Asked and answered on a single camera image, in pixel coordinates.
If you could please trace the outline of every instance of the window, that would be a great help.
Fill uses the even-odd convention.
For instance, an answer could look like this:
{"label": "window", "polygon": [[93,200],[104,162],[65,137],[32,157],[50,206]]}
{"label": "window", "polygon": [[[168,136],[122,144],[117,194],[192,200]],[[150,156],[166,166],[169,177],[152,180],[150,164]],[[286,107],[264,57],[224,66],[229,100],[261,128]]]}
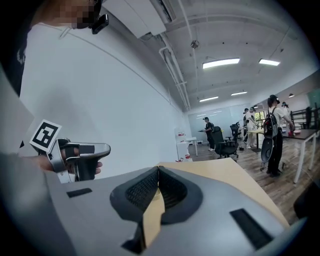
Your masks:
{"label": "window", "polygon": [[260,127],[262,127],[266,119],[265,112],[261,111],[261,112],[254,113],[254,118],[255,118],[255,121],[260,125]]}

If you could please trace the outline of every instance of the air conditioner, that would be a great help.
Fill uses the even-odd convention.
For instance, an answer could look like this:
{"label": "air conditioner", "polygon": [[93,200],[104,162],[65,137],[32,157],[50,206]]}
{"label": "air conditioner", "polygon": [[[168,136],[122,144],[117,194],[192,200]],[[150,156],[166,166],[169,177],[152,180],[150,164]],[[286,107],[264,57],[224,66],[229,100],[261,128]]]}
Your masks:
{"label": "air conditioner", "polygon": [[137,38],[165,32],[165,23],[176,18],[168,0],[106,0],[102,6]]}

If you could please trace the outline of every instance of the white wall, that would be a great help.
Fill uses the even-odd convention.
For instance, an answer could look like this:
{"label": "white wall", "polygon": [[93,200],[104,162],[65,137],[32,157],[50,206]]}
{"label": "white wall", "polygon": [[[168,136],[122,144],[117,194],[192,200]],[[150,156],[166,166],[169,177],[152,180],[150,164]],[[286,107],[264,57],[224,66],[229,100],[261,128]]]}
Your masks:
{"label": "white wall", "polygon": [[174,128],[188,121],[130,41],[108,28],[61,33],[28,35],[20,98],[36,119],[62,125],[59,137],[108,143],[97,178],[175,161]]}
{"label": "white wall", "polygon": [[309,99],[306,94],[300,94],[292,98],[288,98],[285,100],[285,103],[289,105],[290,111],[305,110],[307,107],[310,106]]}

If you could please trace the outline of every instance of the glass wall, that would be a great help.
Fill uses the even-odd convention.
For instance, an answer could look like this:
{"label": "glass wall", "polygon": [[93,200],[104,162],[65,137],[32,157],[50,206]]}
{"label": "glass wall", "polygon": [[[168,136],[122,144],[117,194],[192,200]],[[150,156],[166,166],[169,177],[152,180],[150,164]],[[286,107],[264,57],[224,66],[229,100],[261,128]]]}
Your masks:
{"label": "glass wall", "polygon": [[214,126],[219,126],[223,130],[222,136],[224,138],[231,136],[230,126],[233,124],[233,121],[229,107],[189,114],[188,117],[192,137],[196,137],[198,141],[207,141],[206,134],[199,132],[206,127],[206,122],[203,120],[205,117],[208,117]]}

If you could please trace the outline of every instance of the ceiling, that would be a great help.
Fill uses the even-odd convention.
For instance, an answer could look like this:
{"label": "ceiling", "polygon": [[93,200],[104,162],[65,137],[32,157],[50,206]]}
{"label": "ceiling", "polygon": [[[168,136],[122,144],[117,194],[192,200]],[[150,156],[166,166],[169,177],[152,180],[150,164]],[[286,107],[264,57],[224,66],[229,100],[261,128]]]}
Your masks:
{"label": "ceiling", "polygon": [[[199,41],[195,49],[196,65],[190,46],[192,40],[178,0],[170,0],[177,19],[165,26],[187,82],[191,108],[232,97],[259,103],[260,98],[262,101],[270,95],[268,90],[273,89],[276,94],[319,68],[304,34],[287,12],[271,0],[181,2],[192,39]],[[205,62],[230,58],[240,58],[239,64],[202,69]],[[258,63],[260,59],[281,63],[262,65]],[[242,91],[248,93],[231,96]],[[215,96],[219,98],[199,102]]]}

